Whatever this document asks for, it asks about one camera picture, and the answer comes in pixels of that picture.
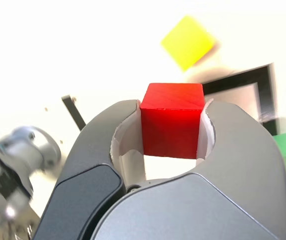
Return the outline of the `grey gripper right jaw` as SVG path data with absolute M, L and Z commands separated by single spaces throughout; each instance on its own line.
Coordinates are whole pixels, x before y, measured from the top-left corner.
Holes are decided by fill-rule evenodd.
M 211 101 L 203 161 L 144 183 L 102 217 L 94 240 L 286 240 L 286 168 L 267 130 L 235 104 Z

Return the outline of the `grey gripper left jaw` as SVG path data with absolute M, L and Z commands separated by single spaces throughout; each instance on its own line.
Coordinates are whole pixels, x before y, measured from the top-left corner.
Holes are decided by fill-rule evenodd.
M 145 178 L 140 102 L 120 101 L 80 132 L 34 239 L 90 239 L 127 187 Z

